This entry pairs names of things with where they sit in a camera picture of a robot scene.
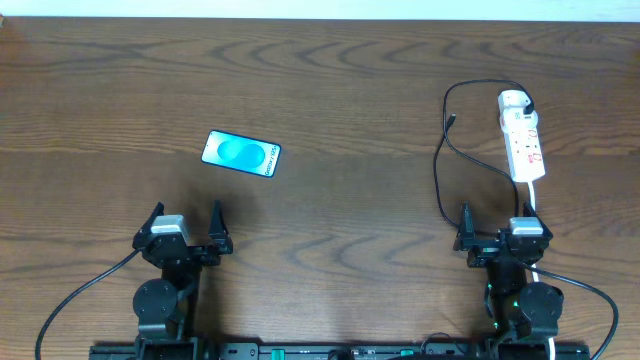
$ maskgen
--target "white power strip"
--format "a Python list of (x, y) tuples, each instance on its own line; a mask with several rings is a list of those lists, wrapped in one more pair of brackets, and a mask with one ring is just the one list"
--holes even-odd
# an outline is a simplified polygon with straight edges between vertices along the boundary
[(544, 176), (542, 149), (538, 137), (538, 114), (525, 114), (531, 99), (519, 90), (503, 91), (498, 96), (500, 128), (507, 145), (509, 171), (515, 182), (532, 182)]

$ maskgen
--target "black cable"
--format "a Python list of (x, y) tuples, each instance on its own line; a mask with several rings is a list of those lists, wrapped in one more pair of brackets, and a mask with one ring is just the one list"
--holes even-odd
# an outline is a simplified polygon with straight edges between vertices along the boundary
[(44, 334), (47, 332), (47, 329), (49, 328), (49, 325), (51, 325), (51, 323), (53, 322), (53, 319), (56, 317), (56, 315), (58, 315), (60, 310), (62, 310), (62, 308), (64, 308), (65, 305), (67, 305), (71, 300), (73, 300), (73, 298), (78, 296), (81, 292), (86, 290), (89, 286), (91, 286), (91, 285), (97, 283), (98, 281), (106, 278), (107, 276), (109, 276), (113, 272), (115, 272), (116, 270), (118, 270), (121, 267), (123, 267), (126, 263), (129, 262), (129, 260), (133, 259), (136, 255), (138, 255), (139, 251), (140, 250), (137, 250), (137, 249), (134, 250), (129, 256), (127, 256), (126, 258), (124, 258), (124, 260), (122, 260), (119, 263), (117, 263), (116, 265), (114, 265), (111, 269), (105, 271), (104, 273), (102, 273), (101, 275), (98, 275), (93, 280), (91, 280), (91, 281), (87, 282), (86, 284), (80, 286), (76, 291), (72, 292), (71, 295), (67, 296), (67, 298), (64, 299), (60, 303), (60, 305), (58, 305), (58, 307), (55, 310), (53, 310), (51, 315), (49, 315), (49, 318), (47, 319), (47, 321), (45, 321), (44, 325), (42, 325), (42, 329), (40, 329), (40, 334), (38, 334), (38, 339), (36, 340), (36, 360), (41, 360), (40, 350), (42, 349), (42, 340), (44, 340)]
[(460, 350), (460, 352), (462, 353), (462, 355), (465, 355), (464, 350), (462, 350), (462, 348), (460, 347), (460, 345), (458, 345), (458, 343), (451, 337), (451, 335), (444, 333), (444, 332), (437, 332), (437, 333), (433, 333), (429, 336), (427, 336), (426, 339), (424, 339), (424, 341), (422, 342), (422, 345), (420, 345), (420, 353), (421, 354), (425, 354), (427, 349), (425, 349), (425, 346), (431, 342), (431, 339), (433, 339), (436, 336), (446, 336), (448, 337), (451, 341), (453, 341), (453, 345), (455, 345), (458, 350)]
[(609, 305), (611, 306), (611, 310), (613, 310), (613, 321), (611, 322), (611, 329), (609, 329), (609, 333), (607, 334), (607, 337), (604, 339), (604, 342), (602, 343), (602, 345), (600, 345), (600, 348), (598, 348), (598, 351), (596, 351), (595, 354), (593, 354), (593, 357), (591, 357), (591, 360), (597, 360), (600, 358), (600, 356), (602, 356), (602, 353), (604, 353), (604, 351), (607, 349), (607, 346), (609, 346), (609, 343), (611, 342), (611, 340), (613, 339), (613, 336), (616, 333), (616, 329), (618, 328), (618, 320), (620, 318), (620, 315), (618, 313), (618, 306), (616, 305), (615, 301), (613, 301), (613, 299), (607, 295), (605, 292), (603, 292), (602, 290), (595, 288), (589, 284), (585, 284), (583, 282), (580, 282), (578, 280), (573, 280), (570, 279), (568, 277), (564, 277), (562, 275), (558, 275), (558, 274), (554, 274), (552, 272), (548, 272), (546, 270), (542, 270), (538, 267), (533, 267), (531, 265), (527, 265), (525, 263), (523, 263), (520, 260), (517, 260), (515, 258), (509, 258), (507, 259), (508, 261), (512, 261), (514, 263), (516, 263), (518, 266), (525, 268), (529, 271), (534, 271), (537, 272), (538, 274), (550, 277), (552, 279), (556, 279), (556, 280), (560, 280), (560, 281), (564, 281), (566, 283), (569, 283), (571, 285), (575, 285), (577, 287), (583, 288), (585, 290), (589, 290), (592, 293), (600, 296), (601, 298), (605, 299)]
[[(489, 169), (491, 171), (494, 171), (504, 177), (506, 177), (509, 182), (511, 182), (511, 186), (513, 187), (513, 193), (514, 193), (514, 197), (515, 197), (515, 207), (514, 207), (514, 216), (518, 216), (519, 213), (519, 206), (520, 206), (520, 198), (518, 196), (518, 187), (516, 186), (515, 181), (513, 181), (513, 179), (511, 178), (511, 176), (509, 176), (509, 174), (505, 173), (504, 171), (497, 169), (491, 165), (485, 164), (482, 161), (479, 161), (477, 159), (474, 159), (473, 157), (463, 153), (462, 151), (456, 149), (455, 146), (453, 146), (451, 144), (451, 141), (449, 141), (449, 128), (451, 128), (451, 126), (453, 125), (453, 122), (456, 119), (456, 115), (455, 114), (451, 114), (451, 117), (449, 117), (449, 119), (447, 119), (447, 98), (449, 97), (449, 93), (455, 89), (458, 86), (462, 86), (462, 85), (469, 85), (469, 84), (478, 84), (478, 83), (499, 83), (499, 84), (509, 84), (512, 86), (516, 86), (518, 88), (520, 88), (528, 97), (529, 99), (531, 99), (531, 103), (529, 105), (527, 105), (525, 107), (525, 114), (530, 114), (531, 112), (533, 112), (533, 98), (531, 97), (531, 95), (529, 95), (529, 92), (524, 88), (524, 86), (518, 84), (515, 81), (511, 81), (511, 80), (498, 80), (498, 79), (481, 79), (481, 80), (469, 80), (469, 81), (463, 81), (463, 82), (459, 82), (457, 84), (453, 84), (451, 85), (451, 87), (449, 87), (449, 89), (447, 89), (447, 91), (444, 93), (444, 100), (442, 103), (442, 121), (443, 121), (443, 128), (442, 128), (442, 139), (440, 139), (440, 143), (438, 144), (435, 153), (433, 154), (433, 179), (435, 182), (435, 187), (436, 187), (436, 199), (438, 201), (438, 208), (440, 209), (440, 213), (442, 214), (442, 217), (449, 223), (451, 224), (453, 227), (458, 228), (460, 225), (455, 223), (453, 220), (451, 220), (451, 218), (449, 218), (447, 216), (447, 214), (444, 212), (444, 209), (442, 207), (442, 201), (440, 200), (440, 187), (438, 184), (438, 170), (437, 170), (437, 160), (438, 160), (438, 154), (440, 153), (440, 149), (442, 148), (442, 145), (444, 144), (444, 142), (447, 142), (447, 145), (449, 146), (449, 148), (451, 150), (453, 150), (456, 154), (462, 156), (463, 158), (475, 163), (476, 165), (480, 165), (485, 169)], [(483, 231), (483, 230), (477, 230), (476, 231), (477, 234), (480, 235), (488, 235), (488, 236), (494, 236), (495, 232), (489, 232), (489, 231)]]

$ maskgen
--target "wooden table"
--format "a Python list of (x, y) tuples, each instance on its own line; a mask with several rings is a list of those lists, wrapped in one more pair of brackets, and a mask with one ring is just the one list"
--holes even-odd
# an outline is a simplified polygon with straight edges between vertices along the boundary
[[(44, 320), (131, 251), (157, 201), (206, 237), (214, 199), (236, 252), (207, 269), (201, 333), (398, 341), (492, 330), (485, 274), (451, 251), (431, 159), (451, 84), (508, 78), (533, 95), (555, 233), (540, 266), (609, 293), (607, 359), (640, 351), (640, 28), (633, 24), (10, 18), (0, 30), (0, 358), (28, 359)], [(496, 97), (456, 90), (452, 142), (507, 169)], [(273, 179), (200, 162), (217, 128), (280, 143)], [(483, 227), (512, 208), (501, 177), (445, 150), (443, 201)], [(65, 308), (45, 359), (132, 341), (141, 257)], [(599, 297), (565, 293), (562, 340), (595, 351)]]

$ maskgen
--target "phone screen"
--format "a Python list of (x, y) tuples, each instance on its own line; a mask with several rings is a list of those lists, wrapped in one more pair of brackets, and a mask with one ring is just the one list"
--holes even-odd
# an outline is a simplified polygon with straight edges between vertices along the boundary
[(273, 177), (280, 157), (280, 145), (245, 136), (212, 130), (202, 151), (202, 162)]

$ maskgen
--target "cable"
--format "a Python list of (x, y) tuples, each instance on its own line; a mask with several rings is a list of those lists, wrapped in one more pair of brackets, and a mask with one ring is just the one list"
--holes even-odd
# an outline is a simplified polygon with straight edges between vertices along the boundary
[[(529, 204), (531, 208), (536, 210), (536, 193), (533, 188), (533, 181), (528, 181), (527, 185), (529, 187)], [(531, 277), (533, 278), (533, 282), (540, 282), (540, 277), (538, 273), (535, 271), (531, 271)], [(556, 360), (556, 342), (553, 337), (549, 338), (549, 360)]]
[(446, 336), (446, 337), (448, 337), (448, 338), (453, 342), (453, 345), (455, 345), (455, 346), (458, 348), (458, 350), (460, 350), (460, 352), (462, 353), (462, 355), (466, 355), (466, 354), (465, 354), (465, 352), (464, 352), (464, 350), (462, 350), (462, 348), (460, 347), (460, 345), (458, 345), (458, 343), (457, 343), (457, 342), (456, 342), (456, 341), (451, 337), (451, 335), (449, 335), (449, 334), (447, 334), (447, 333), (444, 333), (444, 332), (437, 332), (437, 333), (433, 333), (433, 334), (431, 334), (431, 335), (427, 336), (427, 338), (426, 338), (426, 339), (424, 339), (424, 341), (423, 341), (423, 342), (422, 342), (422, 344), (420, 345), (420, 353), (421, 353), (421, 354), (425, 354), (425, 353), (426, 353), (426, 351), (427, 351), (427, 349), (425, 349), (425, 346), (426, 346), (429, 342), (431, 342), (431, 339), (433, 339), (434, 337), (439, 336), (439, 335), (440, 335), (440, 336)]
[[(456, 115), (455, 114), (451, 114), (449, 119), (447, 119), (447, 98), (449, 97), (449, 93), (453, 89), (458, 87), (458, 86), (469, 85), (469, 84), (478, 84), (478, 83), (499, 83), (499, 84), (509, 84), (509, 85), (512, 85), (512, 86), (516, 86), (516, 87), (520, 88), (529, 97), (529, 99), (531, 99), (531, 103), (525, 107), (524, 113), (525, 114), (530, 114), (531, 112), (533, 112), (533, 109), (534, 109), (533, 98), (531, 97), (531, 95), (529, 95), (529, 92), (527, 92), (527, 90), (524, 88), (524, 86), (518, 84), (515, 81), (511, 81), (511, 80), (481, 79), (481, 80), (463, 81), (463, 82), (459, 82), (457, 84), (451, 85), (451, 87), (449, 87), (449, 89), (447, 89), (447, 91), (444, 93), (444, 100), (443, 100), (443, 103), (442, 103), (442, 122), (443, 122), (442, 139), (440, 139), (440, 143), (436, 147), (436, 151), (433, 154), (433, 179), (434, 179), (434, 182), (435, 182), (436, 199), (438, 201), (438, 208), (440, 209), (440, 213), (442, 214), (442, 217), (449, 224), (451, 224), (451, 226), (453, 226), (455, 228), (458, 228), (460, 225), (455, 223), (453, 220), (451, 220), (451, 218), (449, 218), (447, 216), (447, 214), (444, 212), (444, 209), (442, 207), (442, 201), (440, 200), (440, 187), (439, 187), (439, 184), (438, 184), (438, 170), (437, 170), (436, 163), (437, 163), (437, 160), (438, 160), (438, 154), (440, 153), (440, 149), (442, 148), (442, 145), (444, 144), (445, 141), (447, 142), (447, 146), (449, 146), (449, 148), (451, 150), (453, 150), (456, 154), (458, 154), (458, 155), (462, 156), (463, 158), (475, 163), (476, 165), (480, 165), (485, 169), (489, 169), (491, 171), (494, 171), (494, 172), (506, 177), (511, 182), (511, 186), (513, 187), (513, 193), (514, 193), (514, 198), (515, 198), (514, 216), (518, 216), (518, 213), (519, 213), (520, 199), (519, 199), (519, 196), (518, 196), (518, 187), (516, 186), (516, 183), (513, 181), (511, 176), (509, 176), (507, 173), (505, 173), (502, 170), (499, 170), (499, 169), (497, 169), (497, 168), (495, 168), (495, 167), (493, 167), (491, 165), (485, 164), (482, 161), (474, 159), (473, 157), (463, 153), (462, 151), (456, 149), (456, 147), (451, 144), (451, 141), (449, 141), (449, 128), (451, 128), (451, 126), (453, 125), (453, 122), (456, 119)], [(483, 230), (477, 230), (476, 233), (480, 234), (480, 235), (488, 235), (488, 236), (495, 235), (495, 232), (492, 233), (492, 232), (483, 231)]]
[(533, 189), (533, 181), (528, 181), (527, 186), (529, 186), (529, 204), (531, 204), (531, 208), (533, 210), (536, 209), (536, 193)]
[(120, 261), (119, 263), (114, 265), (111, 269), (105, 271), (104, 273), (102, 273), (101, 275), (98, 275), (93, 280), (91, 280), (91, 281), (87, 282), (86, 284), (80, 286), (76, 291), (72, 292), (69, 296), (67, 296), (67, 298), (64, 299), (60, 303), (60, 305), (58, 305), (58, 307), (55, 310), (53, 310), (51, 315), (49, 315), (49, 318), (47, 319), (47, 321), (45, 321), (44, 325), (42, 325), (42, 329), (40, 330), (40, 334), (38, 334), (38, 339), (36, 340), (36, 349), (35, 349), (35, 351), (36, 351), (36, 360), (41, 360), (40, 351), (42, 349), (42, 341), (44, 340), (44, 334), (47, 332), (47, 329), (49, 328), (49, 325), (51, 325), (51, 323), (53, 322), (53, 319), (56, 317), (56, 315), (58, 315), (60, 310), (62, 310), (62, 308), (64, 308), (65, 305), (67, 305), (71, 300), (73, 300), (73, 298), (78, 296), (81, 292), (86, 290), (88, 287), (90, 287), (91, 285), (97, 283), (98, 281), (106, 278), (107, 276), (109, 276), (113, 272), (115, 272), (116, 270), (118, 270), (121, 267), (123, 267), (126, 263), (129, 262), (129, 260), (133, 259), (136, 255), (138, 255), (139, 251), (140, 250), (138, 250), (138, 249), (134, 250), (131, 254), (129, 254), (129, 256), (127, 256), (122, 261)]
[(525, 263), (523, 263), (520, 260), (517, 260), (515, 258), (509, 258), (506, 259), (508, 261), (512, 261), (514, 263), (516, 263), (518, 266), (527, 269), (529, 271), (532, 272), (536, 272), (539, 273), (540, 275), (544, 275), (547, 277), (550, 277), (552, 279), (556, 279), (556, 280), (560, 280), (560, 281), (564, 281), (566, 283), (569, 283), (571, 285), (575, 285), (577, 287), (583, 288), (585, 290), (589, 290), (592, 293), (600, 296), (601, 298), (605, 299), (609, 305), (611, 306), (611, 310), (613, 310), (613, 321), (611, 322), (611, 329), (609, 329), (609, 333), (607, 334), (607, 337), (605, 337), (604, 342), (602, 343), (602, 345), (600, 345), (600, 348), (598, 348), (598, 351), (596, 351), (596, 353), (593, 355), (593, 357), (591, 357), (591, 360), (597, 360), (600, 358), (600, 356), (602, 356), (602, 354), (604, 353), (604, 351), (607, 349), (607, 346), (609, 346), (609, 343), (611, 343), (611, 340), (613, 339), (613, 336), (616, 333), (616, 329), (618, 328), (618, 320), (620, 318), (620, 315), (618, 313), (618, 306), (616, 305), (615, 301), (613, 301), (613, 299), (607, 295), (605, 292), (603, 292), (602, 290), (599, 290), (589, 284), (585, 284), (583, 282), (580, 282), (578, 280), (573, 280), (570, 279), (568, 277), (564, 277), (562, 275), (558, 275), (558, 274), (554, 274), (552, 272), (548, 272), (546, 270), (542, 270), (540, 268), (536, 268), (535, 266), (532, 265), (527, 265)]

